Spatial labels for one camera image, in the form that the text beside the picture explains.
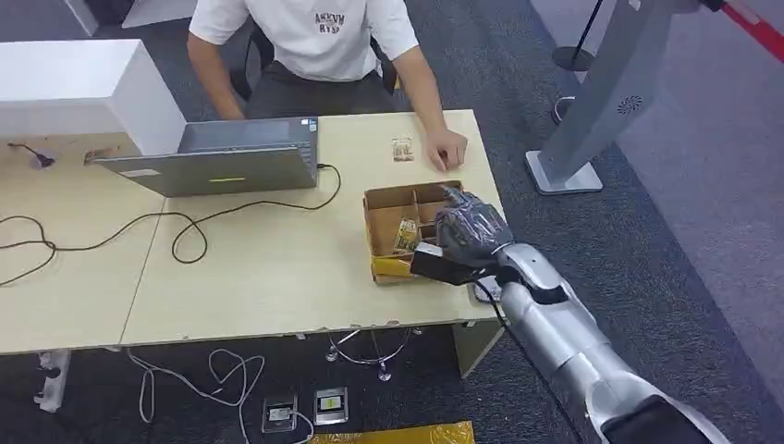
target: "open box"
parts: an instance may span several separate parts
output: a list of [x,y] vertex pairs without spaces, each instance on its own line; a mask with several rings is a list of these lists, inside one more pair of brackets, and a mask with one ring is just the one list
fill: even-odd
[[462,191],[458,180],[368,190],[363,199],[365,226],[371,250],[371,271],[376,283],[413,278],[411,253],[395,253],[395,239],[404,218],[416,222],[417,242],[435,244],[435,214],[447,204],[440,185]]

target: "floor socket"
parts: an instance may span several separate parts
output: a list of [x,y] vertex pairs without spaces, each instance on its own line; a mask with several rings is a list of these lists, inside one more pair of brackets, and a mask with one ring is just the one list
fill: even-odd
[[297,428],[297,395],[264,398],[262,433],[290,432]]
[[345,387],[330,388],[316,391],[315,404],[316,426],[345,423],[349,420],[349,390]]

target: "man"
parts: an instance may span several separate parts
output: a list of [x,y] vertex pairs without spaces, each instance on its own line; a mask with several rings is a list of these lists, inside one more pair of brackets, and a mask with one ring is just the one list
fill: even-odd
[[[221,118],[245,118],[217,46],[249,15],[275,47],[276,59],[254,94],[270,114],[251,117],[372,112],[358,104],[376,100],[379,92],[386,94],[375,73],[373,36],[422,121],[434,165],[447,171],[463,163],[467,141],[447,128],[433,71],[403,0],[199,0],[190,22],[188,53]],[[335,108],[335,102],[346,109]],[[375,109],[386,110],[384,105]]]

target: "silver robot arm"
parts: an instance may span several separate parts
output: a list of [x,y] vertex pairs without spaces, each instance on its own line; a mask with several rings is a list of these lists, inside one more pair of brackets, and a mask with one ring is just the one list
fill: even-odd
[[704,416],[639,377],[615,353],[569,282],[525,243],[495,253],[511,330],[602,442],[729,443]]

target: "robotic arm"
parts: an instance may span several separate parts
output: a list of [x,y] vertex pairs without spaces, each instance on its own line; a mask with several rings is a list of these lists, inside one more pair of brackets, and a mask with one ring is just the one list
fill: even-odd
[[563,385],[569,406],[602,442],[729,443],[700,413],[634,373],[569,282],[533,246],[512,242],[492,205],[446,191],[451,206],[436,219],[439,246],[421,244],[411,273],[453,285],[495,275],[510,333],[547,383]]

